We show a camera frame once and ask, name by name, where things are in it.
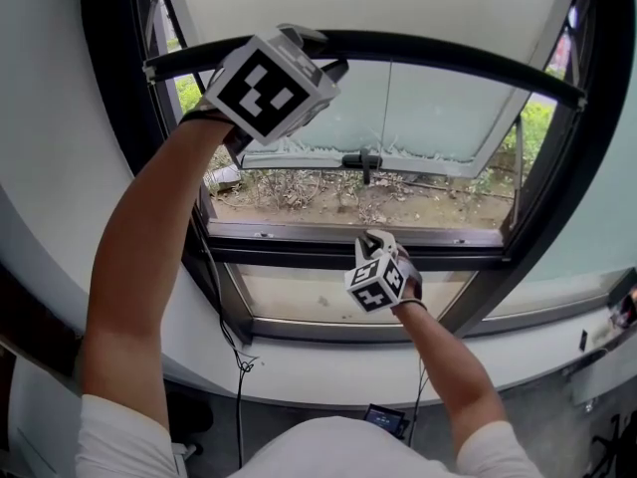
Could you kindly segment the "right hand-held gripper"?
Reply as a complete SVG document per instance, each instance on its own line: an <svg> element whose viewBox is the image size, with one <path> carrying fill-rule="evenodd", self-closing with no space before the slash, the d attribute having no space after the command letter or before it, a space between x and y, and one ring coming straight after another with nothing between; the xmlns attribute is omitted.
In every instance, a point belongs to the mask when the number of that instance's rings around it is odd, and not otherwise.
<svg viewBox="0 0 637 478"><path fill-rule="evenodd" d="M368 229L354 242L355 266L344 273L344 286L366 313L390 309L400 302L405 284L397 266L399 255L392 233Z"/></svg>

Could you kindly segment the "person's left hand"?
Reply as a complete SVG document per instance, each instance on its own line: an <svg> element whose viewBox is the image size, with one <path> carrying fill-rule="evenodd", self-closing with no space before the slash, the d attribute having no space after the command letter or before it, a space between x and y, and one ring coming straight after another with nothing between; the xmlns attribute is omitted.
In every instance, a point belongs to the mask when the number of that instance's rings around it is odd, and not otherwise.
<svg viewBox="0 0 637 478"><path fill-rule="evenodd" d="M216 84L217 80L223 74L223 72L223 67L217 68L213 71L205 92L200 97L197 104L183 115L179 123L184 123L191 120L210 120L228 124L232 129L224 137L223 144L233 161L238 162L239 155L245 151L245 149L253 141L253 139L246 132L244 132L234 121L232 121L220 109L218 109L211 100L209 92Z"/></svg>

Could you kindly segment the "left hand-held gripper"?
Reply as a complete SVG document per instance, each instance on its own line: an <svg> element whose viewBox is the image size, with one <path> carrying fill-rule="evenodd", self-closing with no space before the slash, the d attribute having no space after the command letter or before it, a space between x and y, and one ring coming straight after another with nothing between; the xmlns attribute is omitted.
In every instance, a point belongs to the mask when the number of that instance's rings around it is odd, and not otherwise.
<svg viewBox="0 0 637 478"><path fill-rule="evenodd" d="M293 134L340 94L349 71L347 59L313 61L327 42L322 32L294 24L253 36L222 62L212 102L261 145Z"/></svg>

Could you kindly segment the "person's right hand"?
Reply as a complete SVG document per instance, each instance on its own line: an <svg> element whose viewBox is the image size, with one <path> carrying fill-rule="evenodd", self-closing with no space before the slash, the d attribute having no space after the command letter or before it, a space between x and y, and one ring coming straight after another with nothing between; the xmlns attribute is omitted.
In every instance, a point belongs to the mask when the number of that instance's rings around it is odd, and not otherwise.
<svg viewBox="0 0 637 478"><path fill-rule="evenodd" d="M405 284L400 302L391 311L400 322L404 322L408 315L413 315L417 310L427 312L427 308L422 301L422 275L412 263L409 253L400 244L397 245L396 258L399 272L403 275Z"/></svg>

